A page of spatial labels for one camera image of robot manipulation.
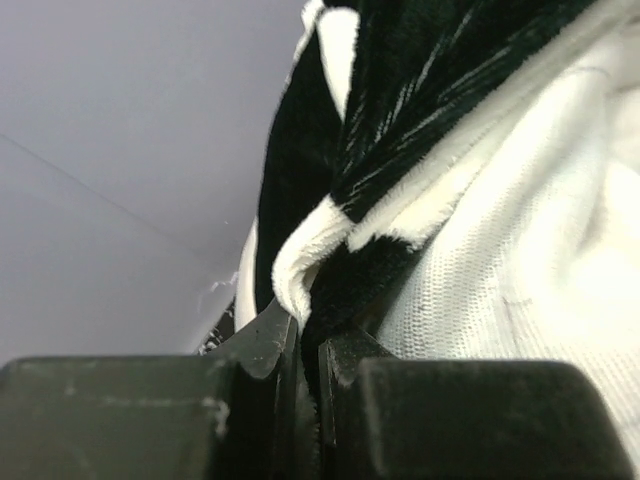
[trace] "blanket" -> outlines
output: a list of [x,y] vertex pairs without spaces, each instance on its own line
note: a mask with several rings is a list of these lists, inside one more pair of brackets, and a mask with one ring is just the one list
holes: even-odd
[[363,314],[401,358],[574,363],[638,465],[639,12],[308,2],[236,328],[277,298],[311,387],[317,348]]

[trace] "white ceiling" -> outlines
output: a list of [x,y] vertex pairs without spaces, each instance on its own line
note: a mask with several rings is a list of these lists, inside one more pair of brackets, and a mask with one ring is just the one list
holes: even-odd
[[301,3],[1,2],[0,133],[229,271]]
[[301,3],[0,2],[0,365],[193,351],[233,294]]

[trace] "black fur fabric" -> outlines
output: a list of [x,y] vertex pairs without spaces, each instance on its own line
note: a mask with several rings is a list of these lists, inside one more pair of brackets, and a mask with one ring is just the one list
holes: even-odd
[[271,268],[280,247],[329,191],[340,128],[314,33],[271,127],[258,206],[258,312],[273,300]]
[[[329,195],[360,222],[462,117],[592,3],[327,1],[329,10],[346,5],[360,16],[345,120],[336,113],[314,33],[292,73],[269,142],[258,212],[258,310],[273,298],[278,251],[323,197]],[[318,346],[419,254],[402,238],[378,233],[356,252],[339,247],[311,288],[302,359],[315,395]]]

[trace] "white knit fabric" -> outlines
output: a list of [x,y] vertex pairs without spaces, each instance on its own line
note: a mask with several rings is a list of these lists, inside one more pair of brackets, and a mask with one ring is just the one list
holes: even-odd
[[640,75],[618,90],[622,66],[640,64],[629,39],[603,39],[521,114],[379,339],[407,359],[570,362],[603,394],[638,468]]

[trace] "black plastic part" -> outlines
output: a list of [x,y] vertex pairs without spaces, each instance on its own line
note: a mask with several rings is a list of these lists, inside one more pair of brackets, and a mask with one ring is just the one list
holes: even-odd
[[358,332],[322,350],[327,479],[633,478],[600,395],[570,365],[373,358]]
[[204,357],[12,362],[0,479],[292,478],[296,349],[274,304]]
[[[273,304],[205,357],[12,362],[0,479],[302,478],[294,442],[315,431],[295,429],[297,337]],[[326,479],[633,478],[600,396],[568,365],[405,362],[355,328],[319,365]]]

